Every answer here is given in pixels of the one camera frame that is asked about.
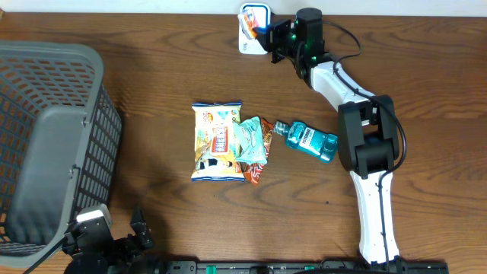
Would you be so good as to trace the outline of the small orange box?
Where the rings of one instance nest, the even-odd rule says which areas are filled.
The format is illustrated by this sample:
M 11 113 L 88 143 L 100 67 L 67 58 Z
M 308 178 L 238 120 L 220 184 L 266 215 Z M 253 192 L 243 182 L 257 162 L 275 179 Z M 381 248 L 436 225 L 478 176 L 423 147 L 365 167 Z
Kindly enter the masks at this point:
M 248 40 L 254 40 L 252 29 L 259 27 L 259 22 L 252 8 L 242 10 L 237 16 L 241 29 Z

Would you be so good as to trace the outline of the yellow snack bag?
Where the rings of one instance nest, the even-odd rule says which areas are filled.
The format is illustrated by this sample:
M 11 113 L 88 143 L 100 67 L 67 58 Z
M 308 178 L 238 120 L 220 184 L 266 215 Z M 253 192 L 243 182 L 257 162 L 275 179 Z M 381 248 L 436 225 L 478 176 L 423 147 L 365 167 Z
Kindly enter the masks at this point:
M 195 167 L 192 181 L 244 182 L 240 143 L 234 124 L 240 122 L 240 101 L 192 105 L 195 111 Z

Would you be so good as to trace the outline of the blue mouthwash bottle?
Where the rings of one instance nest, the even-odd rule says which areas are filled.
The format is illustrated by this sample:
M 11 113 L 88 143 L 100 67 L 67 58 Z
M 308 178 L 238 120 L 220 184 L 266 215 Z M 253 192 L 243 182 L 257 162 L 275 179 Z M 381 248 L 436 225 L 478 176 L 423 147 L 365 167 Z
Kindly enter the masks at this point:
M 276 121 L 274 133 L 285 138 L 285 144 L 318 158 L 323 163 L 333 161 L 337 148 L 338 137 L 332 133 L 321 132 L 309 127 L 303 122 L 293 122 L 291 125 Z

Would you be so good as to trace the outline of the light green wipes packet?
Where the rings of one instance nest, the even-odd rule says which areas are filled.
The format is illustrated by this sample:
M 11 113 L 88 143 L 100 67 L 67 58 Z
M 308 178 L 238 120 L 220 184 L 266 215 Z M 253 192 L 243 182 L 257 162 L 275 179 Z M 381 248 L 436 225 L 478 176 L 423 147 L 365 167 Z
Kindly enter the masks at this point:
M 260 147 L 263 144 L 261 124 L 258 116 L 241 123 L 233 123 L 234 133 L 241 146 L 237 161 L 252 164 L 258 161 Z

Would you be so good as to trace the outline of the orange chocolate bar wrapper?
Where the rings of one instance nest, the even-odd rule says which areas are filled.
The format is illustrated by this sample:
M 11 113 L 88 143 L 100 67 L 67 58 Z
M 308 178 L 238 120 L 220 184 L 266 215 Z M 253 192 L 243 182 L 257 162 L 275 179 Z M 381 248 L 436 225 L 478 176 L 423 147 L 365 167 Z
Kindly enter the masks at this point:
M 249 180 L 253 185 L 259 183 L 260 176 L 263 172 L 263 168 L 267 165 L 270 153 L 270 146 L 274 134 L 274 126 L 263 117 L 259 118 L 261 124 L 262 140 L 260 152 L 258 154 L 258 161 L 252 164 L 246 164 L 246 168 L 243 172 L 244 177 Z

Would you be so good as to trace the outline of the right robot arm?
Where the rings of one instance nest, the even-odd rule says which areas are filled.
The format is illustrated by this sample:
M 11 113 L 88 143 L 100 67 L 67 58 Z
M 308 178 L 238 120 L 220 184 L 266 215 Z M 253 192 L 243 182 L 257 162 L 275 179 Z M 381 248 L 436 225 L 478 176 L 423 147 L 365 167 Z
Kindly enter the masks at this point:
M 392 99 L 366 91 L 346 74 L 342 58 L 326 51 L 321 10 L 302 8 L 293 21 L 253 27 L 274 63 L 290 59 L 298 77 L 338 113 L 337 151 L 355 186 L 360 215 L 359 251 L 370 265 L 399 258 L 393 234 L 393 172 L 406 158 L 406 135 Z

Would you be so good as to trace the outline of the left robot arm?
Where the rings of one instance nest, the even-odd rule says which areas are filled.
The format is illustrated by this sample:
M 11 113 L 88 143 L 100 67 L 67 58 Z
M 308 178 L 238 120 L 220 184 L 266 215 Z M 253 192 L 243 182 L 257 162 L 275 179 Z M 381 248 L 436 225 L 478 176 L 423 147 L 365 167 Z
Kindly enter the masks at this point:
M 155 246 L 151 230 L 140 208 L 131 217 L 133 232 L 116 239 L 106 205 L 82 209 L 65 232 L 62 251 L 72 258 L 65 269 L 68 274 L 164 274 L 167 263 L 145 253 Z

